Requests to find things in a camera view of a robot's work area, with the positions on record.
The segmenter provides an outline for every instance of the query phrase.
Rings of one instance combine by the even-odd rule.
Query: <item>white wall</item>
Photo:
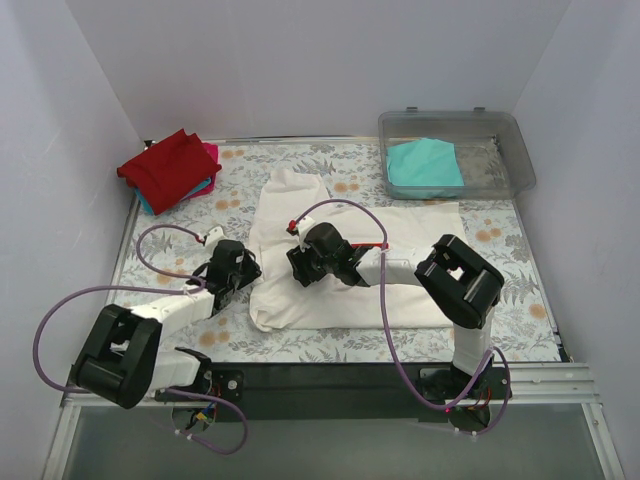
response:
[[[515,108],[538,177],[520,201],[560,332],[640,478],[640,3],[574,0]]]
[[[31,341],[62,296],[110,280],[130,193],[114,167],[141,148],[62,0],[0,2],[0,465],[39,478],[60,394],[37,378]],[[64,382],[104,296],[45,332]]]
[[[67,0],[143,138],[377,135],[511,111],[569,0]]]

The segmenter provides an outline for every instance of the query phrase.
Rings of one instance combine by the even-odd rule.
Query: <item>red cable clip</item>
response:
[[[289,235],[295,235],[297,233],[296,231],[297,226],[298,226],[298,222],[296,222],[295,220],[291,220],[289,222],[289,226],[287,227],[287,233],[289,233]]]

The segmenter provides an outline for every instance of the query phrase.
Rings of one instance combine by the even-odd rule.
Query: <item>floral tablecloth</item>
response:
[[[120,284],[179,288],[181,280],[147,270],[133,247],[139,234],[151,225],[173,223],[195,231],[212,224],[224,227],[229,238],[246,242],[260,190],[276,167],[320,174],[333,197],[355,200],[365,206],[416,206],[429,201],[392,200],[385,194],[378,146],[344,143],[272,143],[222,145],[222,171],[213,193],[181,203],[153,217],[139,211],[128,242]],[[307,205],[300,205],[301,211]],[[510,361],[559,361],[553,330],[547,316],[523,232],[510,201],[465,201],[460,214],[469,244],[504,275],[502,302],[493,324],[493,341]],[[156,266],[190,273],[206,260],[193,238],[173,230],[150,235],[144,255]],[[163,349],[186,346],[228,362],[389,362],[382,330],[283,330],[263,333],[249,318],[247,288],[222,313],[191,325],[168,338]],[[146,303],[152,294],[119,292],[115,301],[124,306]],[[450,361],[453,329],[396,330],[393,339],[403,361]]]

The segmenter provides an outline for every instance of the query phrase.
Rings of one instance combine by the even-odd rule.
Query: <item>white connector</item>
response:
[[[204,238],[204,249],[209,256],[213,255],[213,251],[218,246],[220,240],[224,240],[226,238],[224,230],[220,225],[216,225],[209,230],[206,235],[200,235],[200,237]]]
[[[311,217],[304,217],[296,224],[296,229],[298,230],[298,241],[300,242],[300,250],[302,250],[303,252],[306,248],[308,248],[308,245],[304,243],[305,238],[307,238],[307,233],[309,233],[309,230],[315,227],[315,225],[316,222]]]

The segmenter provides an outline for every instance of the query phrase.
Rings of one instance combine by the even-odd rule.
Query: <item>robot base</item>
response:
[[[470,376],[450,364],[420,369],[418,387],[425,399],[444,405],[456,398],[469,382]],[[464,431],[480,431],[487,428],[491,412],[485,405],[488,400],[511,398],[506,386],[504,367],[487,366],[480,375],[467,398],[477,401],[476,405],[457,406],[448,412],[440,412],[442,418],[436,422],[449,422]]]

